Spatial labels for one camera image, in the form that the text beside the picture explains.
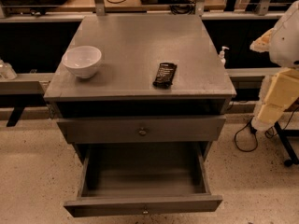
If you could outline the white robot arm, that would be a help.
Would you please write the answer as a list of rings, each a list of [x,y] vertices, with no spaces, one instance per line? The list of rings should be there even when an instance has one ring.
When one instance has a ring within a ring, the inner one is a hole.
[[[254,40],[249,48],[268,52],[272,63],[297,68],[299,64],[299,1],[295,1],[273,28]]]

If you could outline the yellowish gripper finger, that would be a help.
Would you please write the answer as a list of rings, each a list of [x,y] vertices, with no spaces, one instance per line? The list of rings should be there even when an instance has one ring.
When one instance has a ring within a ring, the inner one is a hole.
[[[259,38],[254,40],[250,44],[249,48],[259,53],[268,52],[270,48],[272,33],[273,33],[273,29],[269,29],[264,34],[262,34]]]

